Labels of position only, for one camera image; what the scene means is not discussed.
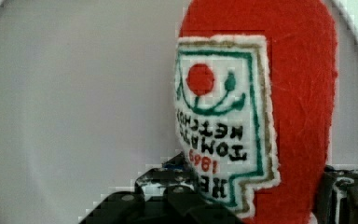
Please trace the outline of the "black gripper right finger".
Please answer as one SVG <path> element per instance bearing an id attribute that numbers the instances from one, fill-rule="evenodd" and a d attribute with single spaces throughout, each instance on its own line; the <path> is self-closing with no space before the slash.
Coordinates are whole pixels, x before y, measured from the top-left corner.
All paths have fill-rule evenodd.
<path id="1" fill-rule="evenodd" d="M 318 224 L 358 224 L 358 170 L 326 166 L 313 214 Z"/>

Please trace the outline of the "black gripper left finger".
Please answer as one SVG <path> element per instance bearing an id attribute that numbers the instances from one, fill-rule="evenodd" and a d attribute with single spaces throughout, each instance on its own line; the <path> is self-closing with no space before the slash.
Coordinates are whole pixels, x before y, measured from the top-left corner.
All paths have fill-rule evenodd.
<path id="1" fill-rule="evenodd" d="M 79 224 L 243 224 L 197 193 L 196 177 L 180 153 L 138 177 L 133 191 L 107 196 Z"/>

